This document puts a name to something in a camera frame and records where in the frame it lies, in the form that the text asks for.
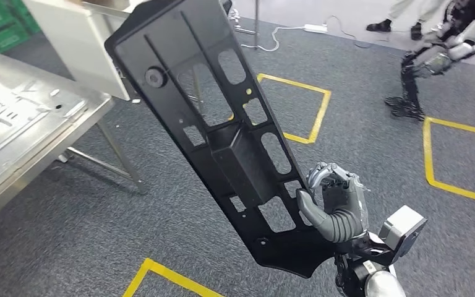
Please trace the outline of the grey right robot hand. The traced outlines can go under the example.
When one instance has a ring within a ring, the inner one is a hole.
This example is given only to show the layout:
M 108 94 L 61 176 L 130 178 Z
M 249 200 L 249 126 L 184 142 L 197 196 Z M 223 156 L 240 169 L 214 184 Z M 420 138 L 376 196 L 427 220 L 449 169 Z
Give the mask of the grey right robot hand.
M 308 190 L 296 190 L 299 210 L 331 243 L 366 234 L 368 212 L 360 176 L 336 163 L 319 162 L 307 175 Z

